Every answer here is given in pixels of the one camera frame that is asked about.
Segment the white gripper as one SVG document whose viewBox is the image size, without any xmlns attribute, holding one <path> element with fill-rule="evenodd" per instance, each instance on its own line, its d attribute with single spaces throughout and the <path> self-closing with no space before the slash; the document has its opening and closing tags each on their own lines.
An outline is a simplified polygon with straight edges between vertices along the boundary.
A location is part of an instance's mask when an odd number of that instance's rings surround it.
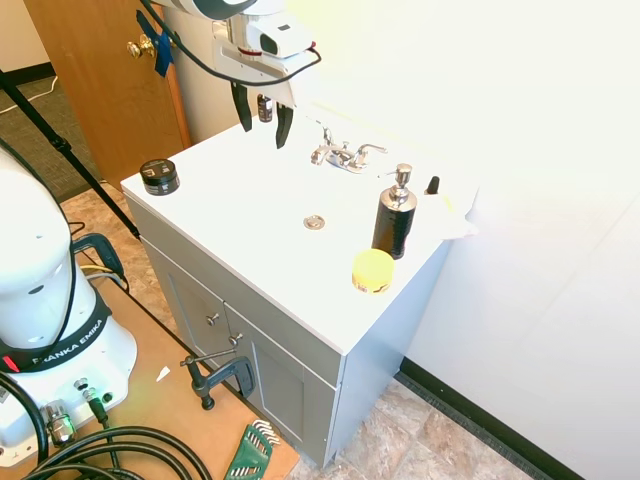
<svg viewBox="0 0 640 480">
<path fill-rule="evenodd" d="M 214 69 L 246 85 L 276 104 L 276 148 L 285 146 L 297 106 L 298 86 L 287 77 L 298 69 L 298 29 L 286 13 L 236 15 L 212 25 Z M 252 129 L 247 88 L 231 83 L 231 93 L 245 132 Z"/>
</svg>

